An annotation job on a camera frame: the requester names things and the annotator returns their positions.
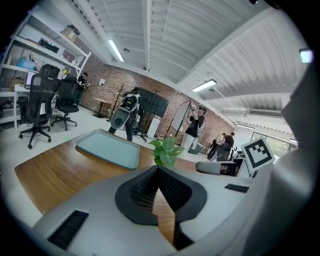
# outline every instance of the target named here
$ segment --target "ceiling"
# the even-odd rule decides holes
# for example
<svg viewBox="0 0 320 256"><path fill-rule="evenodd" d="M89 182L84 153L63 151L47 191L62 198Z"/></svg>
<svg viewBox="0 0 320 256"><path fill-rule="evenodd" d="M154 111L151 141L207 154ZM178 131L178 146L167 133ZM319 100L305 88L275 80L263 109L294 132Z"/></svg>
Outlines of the ceiling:
<svg viewBox="0 0 320 256"><path fill-rule="evenodd" d="M281 111L307 68L299 55L308 47L301 34L285 13L263 0L255 5L248 0L46 1L105 63L165 83L233 123L248 117L223 116L225 109ZM210 79L217 81L214 92L192 92Z"/></svg>

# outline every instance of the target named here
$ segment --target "chair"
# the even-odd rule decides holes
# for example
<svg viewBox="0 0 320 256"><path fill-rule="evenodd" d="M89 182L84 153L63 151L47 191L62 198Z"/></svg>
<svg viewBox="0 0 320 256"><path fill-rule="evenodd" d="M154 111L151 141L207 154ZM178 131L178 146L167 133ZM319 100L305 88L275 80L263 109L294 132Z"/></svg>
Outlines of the chair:
<svg viewBox="0 0 320 256"><path fill-rule="evenodd" d="M60 68L50 65L50 64L44 64L40 71L39 74L42 74L44 76L47 76L49 78L58 78L58 74L60 72ZM52 91L54 91L55 93L57 92L58 88L53 89ZM20 122L19 124L26 124L29 123L26 114L27 114L27 107L28 107L28 97L27 96L23 96L23 97L19 97L17 100L17 104L19 104L20 106Z"/></svg>
<svg viewBox="0 0 320 256"><path fill-rule="evenodd" d="M54 126L54 123L63 121L65 125L65 130L67 131L67 122L74 123L74 126L77 126L77 122L67 117L70 113L75 113L79 111L77 101L75 105L74 93L78 87L77 78L72 75L67 75L65 79L60 81L61 86L59 89L59 96L56 98L56 108L64 113L64 116L57 116L55 120L51 123L51 126Z"/></svg>
<svg viewBox="0 0 320 256"><path fill-rule="evenodd" d="M29 149L32 149L31 142L37 133L48 137L48 141L51 142L51 137L43 130L50 128L50 126L44 125L49 121L52 115L53 110L51 102L59 85L60 81L58 79L50 77L47 74L37 73L32 76L25 119L34 125L32 128L20 132L19 135L19 138L22 139L23 134L32 132L28 145ZM41 105L43 103L45 113L40 114Z"/></svg>

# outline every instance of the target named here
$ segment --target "red brick wall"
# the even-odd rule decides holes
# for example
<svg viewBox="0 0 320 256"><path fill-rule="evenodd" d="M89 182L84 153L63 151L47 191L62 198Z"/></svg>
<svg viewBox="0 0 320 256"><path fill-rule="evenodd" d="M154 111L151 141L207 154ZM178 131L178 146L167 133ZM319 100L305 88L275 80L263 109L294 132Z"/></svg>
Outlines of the red brick wall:
<svg viewBox="0 0 320 256"><path fill-rule="evenodd" d="M75 41L84 52L88 52L88 49L83 45L83 43L79 40ZM82 104L86 107L98 111L99 102L94 99L94 97L106 100L111 103L103 104L103 108L101 112L105 115L108 115L108 109L112 110L113 104L116 101L116 93L118 92L118 88L121 87L122 83L124 83L125 91L129 91L134 87L144 88L150 92L155 92L158 90L158 95L169 100L168 107L166 112L161 120L159 127L157 129L157 134L164 135L167 129L170 126L170 123L175 116L177 108L180 104L192 100L196 105L199 103L190 97L184 95L183 93L177 94L176 91L154 79L146 77L141 74L137 74L135 72L118 68L115 66L103 64L94 54L91 54L88 61L86 62L83 71L88 73L88 83L90 86L82 96ZM100 79L105 79L105 84L103 86L99 85ZM205 147L208 147L212 140L219 134L231 133L234 129L222 118L217 116L211 110L208 110L205 114L205 130L201 135L199 143ZM186 121L182 124L183 131L178 133L177 142L181 142L182 136L186 131L188 124ZM168 135L175 135L176 131L173 128L170 128Z"/></svg>

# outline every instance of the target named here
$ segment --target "black vent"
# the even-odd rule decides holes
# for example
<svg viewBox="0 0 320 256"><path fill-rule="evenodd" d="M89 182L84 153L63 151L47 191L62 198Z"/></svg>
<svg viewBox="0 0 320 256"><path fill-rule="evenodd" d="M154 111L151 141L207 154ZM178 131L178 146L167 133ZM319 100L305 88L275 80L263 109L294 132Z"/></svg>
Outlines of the black vent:
<svg viewBox="0 0 320 256"><path fill-rule="evenodd" d="M158 172L155 170L130 189L130 197L137 206L152 212L157 190Z"/></svg>
<svg viewBox="0 0 320 256"><path fill-rule="evenodd" d="M160 171L160 190L174 212L184 206L192 195L188 185L164 171Z"/></svg>
<svg viewBox="0 0 320 256"><path fill-rule="evenodd" d="M89 213L75 210L48 238L48 241L66 250L88 215Z"/></svg>

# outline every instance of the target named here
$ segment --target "floor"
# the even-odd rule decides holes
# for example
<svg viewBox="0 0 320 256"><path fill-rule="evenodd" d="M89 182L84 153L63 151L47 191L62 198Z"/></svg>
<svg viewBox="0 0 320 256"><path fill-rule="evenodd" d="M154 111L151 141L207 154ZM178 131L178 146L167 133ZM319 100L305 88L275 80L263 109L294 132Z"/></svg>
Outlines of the floor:
<svg viewBox="0 0 320 256"><path fill-rule="evenodd" d="M71 123L68 126L68 131L65 131L63 122L56 123L54 127L51 127L51 131L48 132L52 141L49 143L47 137L37 134L32 141L32 149L28 149L31 134L26 134L20 139L14 128L0 131L1 195L11 213L31 227L43 214L38 211L25 193L16 176L15 167L67 140L98 128L106 131L110 128L110 123L105 118L96 118L92 116L90 110L83 107L80 107L79 112L73 113L71 119L77 122L77 127ZM20 126L19 131L30 127L32 126ZM122 130L117 130L115 134L122 138L127 137L126 132ZM147 142L145 142L139 136L133 137L134 143L153 149L154 146L148 144L150 141L152 141L151 138L148 138ZM207 161L203 154L194 155L184 152L179 157L193 162Z"/></svg>

